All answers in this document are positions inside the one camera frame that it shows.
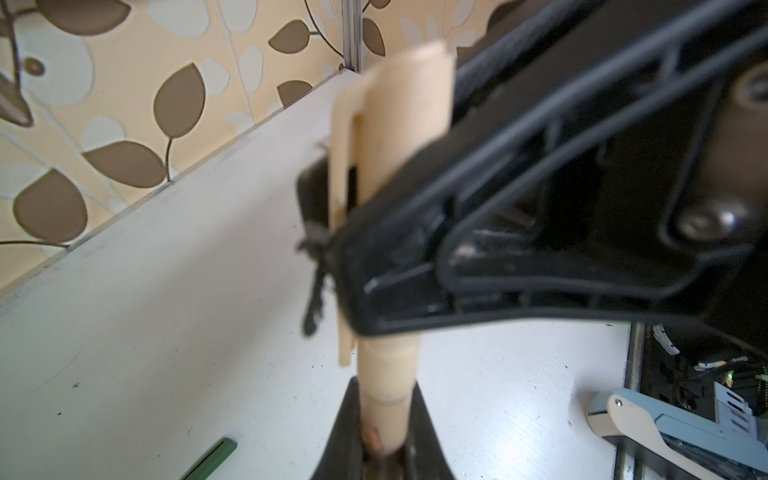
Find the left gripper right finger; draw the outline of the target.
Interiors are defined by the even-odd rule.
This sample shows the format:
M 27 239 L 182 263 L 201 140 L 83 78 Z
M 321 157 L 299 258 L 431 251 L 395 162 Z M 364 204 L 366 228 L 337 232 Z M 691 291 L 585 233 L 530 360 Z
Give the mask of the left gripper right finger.
M 404 478 L 454 480 L 429 415 L 420 386 L 415 384 L 404 444 Z

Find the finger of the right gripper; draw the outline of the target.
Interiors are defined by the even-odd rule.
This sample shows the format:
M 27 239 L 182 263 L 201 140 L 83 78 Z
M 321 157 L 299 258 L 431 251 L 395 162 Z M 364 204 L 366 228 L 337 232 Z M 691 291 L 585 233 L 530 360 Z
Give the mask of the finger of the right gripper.
M 426 235 L 423 293 L 354 293 L 387 335 L 496 320 L 767 332 L 767 5 L 529 1 L 455 63 L 447 132 L 362 208 L 353 248 Z M 297 193 L 322 319 L 329 155 Z

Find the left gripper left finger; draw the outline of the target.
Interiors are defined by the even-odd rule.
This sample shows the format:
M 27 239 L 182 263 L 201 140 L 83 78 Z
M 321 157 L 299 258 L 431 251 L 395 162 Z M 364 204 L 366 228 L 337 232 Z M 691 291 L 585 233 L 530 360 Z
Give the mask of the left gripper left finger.
M 359 383 L 352 377 L 311 480 L 361 480 L 364 447 L 360 433 Z

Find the tan pen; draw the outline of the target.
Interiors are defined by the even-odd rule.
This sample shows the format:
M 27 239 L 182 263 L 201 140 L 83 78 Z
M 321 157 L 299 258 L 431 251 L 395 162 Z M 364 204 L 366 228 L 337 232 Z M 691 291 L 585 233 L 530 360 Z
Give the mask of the tan pen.
M 374 457 L 387 457 L 405 443 L 421 343 L 419 333 L 358 341 L 360 432 Z

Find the tan pen cap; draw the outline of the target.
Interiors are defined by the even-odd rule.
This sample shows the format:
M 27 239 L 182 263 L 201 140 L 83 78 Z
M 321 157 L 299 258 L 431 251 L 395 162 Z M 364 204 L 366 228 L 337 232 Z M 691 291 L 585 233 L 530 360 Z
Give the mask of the tan pen cap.
M 339 299 L 340 362 L 358 354 L 358 380 L 414 380 L 421 336 L 373 337 L 354 332 L 354 293 L 382 287 L 387 301 L 412 302 L 432 269 L 422 259 L 426 235 L 403 235 L 398 246 L 384 229 L 370 246 L 344 250 L 355 236 L 337 234 L 349 223 L 348 174 L 357 172 L 356 206 L 362 208 L 393 180 L 419 150 L 444 135 L 451 120 L 455 58 L 441 41 L 402 52 L 376 65 L 345 90 L 332 112 L 329 155 L 329 226 L 335 235 L 324 256 Z

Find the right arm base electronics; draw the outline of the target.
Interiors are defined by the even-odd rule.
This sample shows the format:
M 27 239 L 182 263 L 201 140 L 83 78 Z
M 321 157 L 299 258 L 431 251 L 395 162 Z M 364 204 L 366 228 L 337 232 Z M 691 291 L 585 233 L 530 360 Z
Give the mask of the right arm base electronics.
M 767 360 L 703 331 L 685 333 L 661 324 L 630 329 L 625 384 L 656 400 L 708 420 L 723 403 L 738 414 L 767 417 Z

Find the green pen cap right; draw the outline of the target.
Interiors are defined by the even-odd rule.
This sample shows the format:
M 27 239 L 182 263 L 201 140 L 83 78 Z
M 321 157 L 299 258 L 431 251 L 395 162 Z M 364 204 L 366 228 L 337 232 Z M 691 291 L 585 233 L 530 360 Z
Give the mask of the green pen cap right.
M 192 465 L 181 480 L 207 480 L 238 448 L 228 437 L 220 439 Z

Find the grey teal tool holder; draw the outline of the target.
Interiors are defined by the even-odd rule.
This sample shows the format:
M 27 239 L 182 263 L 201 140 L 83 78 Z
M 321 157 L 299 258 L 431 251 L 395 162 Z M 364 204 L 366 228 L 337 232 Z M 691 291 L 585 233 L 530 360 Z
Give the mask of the grey teal tool holder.
M 596 394 L 592 431 L 666 479 L 765 479 L 767 445 L 742 397 L 715 387 L 715 419 L 619 388 Z

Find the aluminium frame rails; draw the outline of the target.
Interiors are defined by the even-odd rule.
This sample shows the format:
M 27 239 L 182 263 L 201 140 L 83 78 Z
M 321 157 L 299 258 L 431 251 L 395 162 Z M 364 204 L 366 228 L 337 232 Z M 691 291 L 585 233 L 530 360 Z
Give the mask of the aluminium frame rails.
M 342 44 L 345 68 L 361 73 L 363 70 L 363 4 L 361 0 L 341 0 Z

